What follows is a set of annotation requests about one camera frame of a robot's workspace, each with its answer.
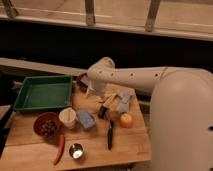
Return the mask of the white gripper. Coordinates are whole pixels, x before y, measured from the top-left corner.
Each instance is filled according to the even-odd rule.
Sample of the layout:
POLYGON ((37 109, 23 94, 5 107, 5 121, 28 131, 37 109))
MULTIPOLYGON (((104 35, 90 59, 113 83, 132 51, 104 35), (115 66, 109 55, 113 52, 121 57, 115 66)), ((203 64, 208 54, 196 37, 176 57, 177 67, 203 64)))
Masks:
POLYGON ((86 98, 90 95, 97 96, 97 102, 103 103, 106 100, 105 97, 106 84, 99 81, 89 81, 87 90, 86 90, 86 98))

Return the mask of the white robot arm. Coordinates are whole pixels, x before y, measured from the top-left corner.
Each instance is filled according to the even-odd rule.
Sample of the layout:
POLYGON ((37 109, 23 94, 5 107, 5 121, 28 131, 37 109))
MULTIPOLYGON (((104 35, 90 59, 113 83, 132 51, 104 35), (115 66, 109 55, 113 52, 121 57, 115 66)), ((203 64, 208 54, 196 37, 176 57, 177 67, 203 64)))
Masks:
POLYGON ((87 75, 93 92, 114 83, 151 96, 152 171, 213 171, 213 73, 184 67, 117 69, 104 57, 87 75))

